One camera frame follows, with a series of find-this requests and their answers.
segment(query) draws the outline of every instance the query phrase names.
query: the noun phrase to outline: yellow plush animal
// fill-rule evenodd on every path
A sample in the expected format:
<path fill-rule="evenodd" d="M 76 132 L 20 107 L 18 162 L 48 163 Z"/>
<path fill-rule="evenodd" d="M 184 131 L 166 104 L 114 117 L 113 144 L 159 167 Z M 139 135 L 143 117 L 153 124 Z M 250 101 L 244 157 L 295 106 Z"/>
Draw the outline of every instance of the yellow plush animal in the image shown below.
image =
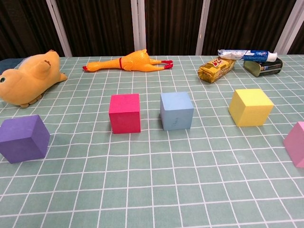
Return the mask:
<path fill-rule="evenodd" d="M 166 63 L 165 66 L 153 66 L 154 64 Z M 119 68 L 127 71 L 157 71 L 170 69 L 173 67 L 172 60 L 155 60 L 151 59 L 147 50 L 139 50 L 128 54 L 122 58 L 113 59 L 105 62 L 91 62 L 82 67 L 85 71 L 97 71 L 105 68 Z"/>
<path fill-rule="evenodd" d="M 60 73 L 60 59 L 51 50 L 30 56 L 19 69 L 8 69 L 0 76 L 0 98 L 10 104 L 26 108 L 42 98 L 42 93 L 57 82 L 67 80 Z"/>

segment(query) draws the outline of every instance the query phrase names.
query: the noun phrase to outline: dark curtain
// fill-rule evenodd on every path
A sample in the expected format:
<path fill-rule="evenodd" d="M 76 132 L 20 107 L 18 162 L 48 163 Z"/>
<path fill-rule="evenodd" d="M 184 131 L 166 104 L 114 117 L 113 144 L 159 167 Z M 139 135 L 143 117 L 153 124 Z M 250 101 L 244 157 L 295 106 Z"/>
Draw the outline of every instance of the dark curtain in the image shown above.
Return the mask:
<path fill-rule="evenodd" d="M 298 34 L 296 35 L 293 44 L 291 45 L 289 51 L 289 55 L 292 54 L 299 54 L 303 55 L 304 54 L 304 23 L 300 27 Z"/>
<path fill-rule="evenodd" d="M 195 55 L 203 0 L 145 0 L 149 55 Z"/>
<path fill-rule="evenodd" d="M 202 55 L 218 49 L 274 51 L 295 0 L 212 0 Z"/>
<path fill-rule="evenodd" d="M 0 59 L 63 50 L 45 0 L 0 1 Z"/>
<path fill-rule="evenodd" d="M 131 1 L 57 0 L 73 56 L 122 56 L 134 51 Z"/>

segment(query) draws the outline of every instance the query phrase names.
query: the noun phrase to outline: yellow cube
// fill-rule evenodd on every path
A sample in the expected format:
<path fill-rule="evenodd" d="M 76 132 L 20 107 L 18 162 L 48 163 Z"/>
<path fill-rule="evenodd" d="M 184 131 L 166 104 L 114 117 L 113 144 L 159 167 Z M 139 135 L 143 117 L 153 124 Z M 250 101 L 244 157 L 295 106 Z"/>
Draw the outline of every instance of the yellow cube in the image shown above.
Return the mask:
<path fill-rule="evenodd" d="M 236 89 L 229 112 L 238 127 L 262 126 L 273 107 L 261 89 Z"/>

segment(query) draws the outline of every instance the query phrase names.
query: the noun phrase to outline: green checkered tablecloth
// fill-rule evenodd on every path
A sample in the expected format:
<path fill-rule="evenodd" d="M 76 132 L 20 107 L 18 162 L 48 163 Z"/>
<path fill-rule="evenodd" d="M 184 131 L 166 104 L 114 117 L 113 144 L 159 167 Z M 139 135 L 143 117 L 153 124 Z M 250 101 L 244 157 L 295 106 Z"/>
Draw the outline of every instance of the green checkered tablecloth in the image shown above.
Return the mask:
<path fill-rule="evenodd" d="M 39 114 L 51 133 L 45 159 L 0 157 L 1 228 L 304 228 L 304 169 L 283 139 L 304 119 L 304 56 L 280 56 L 277 75 L 254 77 L 238 61 L 213 84 L 198 78 L 215 57 L 165 56 L 172 70 L 84 73 L 61 58 L 68 80 L 29 108 L 0 101 L 5 119 Z M 261 88 L 275 104 L 260 127 L 236 127 L 235 89 Z M 189 93 L 192 128 L 164 131 L 160 93 Z M 142 132 L 112 134 L 113 94 L 139 93 Z"/>

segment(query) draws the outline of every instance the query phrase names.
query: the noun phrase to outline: cube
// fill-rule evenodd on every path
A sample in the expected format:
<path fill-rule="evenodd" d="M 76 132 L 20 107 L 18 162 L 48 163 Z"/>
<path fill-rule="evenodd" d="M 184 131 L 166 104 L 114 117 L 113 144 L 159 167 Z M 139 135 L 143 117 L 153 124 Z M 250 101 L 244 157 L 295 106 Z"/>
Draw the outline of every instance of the cube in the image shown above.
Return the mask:
<path fill-rule="evenodd" d="M 304 122 L 297 122 L 283 140 L 295 167 L 304 168 Z"/>
<path fill-rule="evenodd" d="M 0 127 L 0 153 L 10 163 L 44 158 L 49 139 L 39 115 L 7 119 Z"/>
<path fill-rule="evenodd" d="M 187 92 L 161 94 L 161 122 L 165 131 L 191 128 L 193 111 Z"/>
<path fill-rule="evenodd" d="M 262 126 L 274 104 L 261 89 L 235 90 L 229 112 L 238 127 Z"/>
<path fill-rule="evenodd" d="M 141 132 L 139 94 L 112 95 L 109 117 L 114 134 Z"/>

